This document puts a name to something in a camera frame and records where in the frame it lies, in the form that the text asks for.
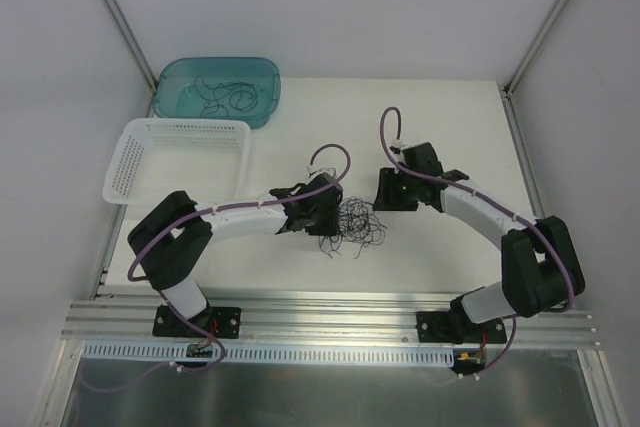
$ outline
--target white tabletop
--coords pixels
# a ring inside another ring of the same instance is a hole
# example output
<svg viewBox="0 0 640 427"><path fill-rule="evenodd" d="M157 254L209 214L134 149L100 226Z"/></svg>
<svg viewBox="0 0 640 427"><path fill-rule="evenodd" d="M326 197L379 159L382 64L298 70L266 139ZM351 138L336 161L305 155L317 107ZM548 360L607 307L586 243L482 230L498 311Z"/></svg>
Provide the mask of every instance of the white tabletop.
<svg viewBox="0 0 640 427"><path fill-rule="evenodd" d="M495 197L531 212L493 82L282 79L278 110L252 131L245 196L304 182L313 151L337 142L353 160L342 182L345 197L373 201L378 170L389 165L378 123L390 105L402 111L404 143L431 142L445 170L462 170ZM327 151L316 164L340 171L344 160ZM128 283L134 256L126 236L146 211L127 210L107 286ZM200 285L215 288L402 293L465 292L499 279L498 250L460 221L427 207L378 217L388 227L386 239L358 259L353 245L330 258L317 238L304 233L265 235L212 244L194 275Z"/></svg>

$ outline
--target teal container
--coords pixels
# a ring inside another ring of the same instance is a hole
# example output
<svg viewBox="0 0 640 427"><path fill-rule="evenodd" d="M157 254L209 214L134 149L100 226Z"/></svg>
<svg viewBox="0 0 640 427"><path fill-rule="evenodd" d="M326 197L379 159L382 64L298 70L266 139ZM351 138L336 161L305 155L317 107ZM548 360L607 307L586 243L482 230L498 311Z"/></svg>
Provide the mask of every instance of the teal container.
<svg viewBox="0 0 640 427"><path fill-rule="evenodd" d="M152 105L158 117L241 120L258 129L279 100L280 73L273 62L198 57L176 60L162 70Z"/></svg>

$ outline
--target white plastic basket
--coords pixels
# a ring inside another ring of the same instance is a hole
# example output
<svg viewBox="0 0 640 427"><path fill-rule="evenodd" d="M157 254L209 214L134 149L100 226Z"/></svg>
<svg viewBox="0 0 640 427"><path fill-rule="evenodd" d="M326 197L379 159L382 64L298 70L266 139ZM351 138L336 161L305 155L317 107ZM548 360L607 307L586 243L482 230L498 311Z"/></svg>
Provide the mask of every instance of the white plastic basket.
<svg viewBox="0 0 640 427"><path fill-rule="evenodd" d="M251 130L244 122L135 119L118 141L102 196L112 204L155 205L176 190L200 202L240 195Z"/></svg>

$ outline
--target gray wall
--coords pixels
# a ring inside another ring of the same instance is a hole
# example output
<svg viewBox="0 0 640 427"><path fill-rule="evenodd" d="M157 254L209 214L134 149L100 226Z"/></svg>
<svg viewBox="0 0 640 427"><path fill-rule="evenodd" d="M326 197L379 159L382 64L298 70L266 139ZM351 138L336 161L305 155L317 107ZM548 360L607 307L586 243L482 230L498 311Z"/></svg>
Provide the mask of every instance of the gray wall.
<svg viewBox="0 0 640 427"><path fill-rule="evenodd" d="M0 12L0 423L24 427L96 271L106 166L149 93L100 0Z"/></svg>
<svg viewBox="0 0 640 427"><path fill-rule="evenodd" d="M573 0L516 91L550 211L572 230L585 299L640 425L640 0Z"/></svg>
<svg viewBox="0 0 640 427"><path fill-rule="evenodd" d="M290 77L497 80L553 0L118 0L156 74L260 55Z"/></svg>

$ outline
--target pile of black string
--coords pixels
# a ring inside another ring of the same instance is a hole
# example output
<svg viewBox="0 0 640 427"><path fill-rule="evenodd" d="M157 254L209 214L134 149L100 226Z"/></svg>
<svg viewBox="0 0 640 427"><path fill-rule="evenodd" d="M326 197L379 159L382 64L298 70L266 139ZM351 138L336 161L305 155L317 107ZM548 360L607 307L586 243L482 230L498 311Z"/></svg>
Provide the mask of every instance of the pile of black string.
<svg viewBox="0 0 640 427"><path fill-rule="evenodd" d="M198 76L193 87L204 100L200 117L227 117L230 110L250 112L258 105L256 88L247 82L219 83L212 87Z"/></svg>
<svg viewBox="0 0 640 427"><path fill-rule="evenodd" d="M370 245L380 245L384 242L387 227L376 217L373 204L357 197L344 199L338 207L338 235L334 237L320 237L320 250L332 257L340 255L338 250L342 242L360 244L356 259L360 257L362 249Z"/></svg>

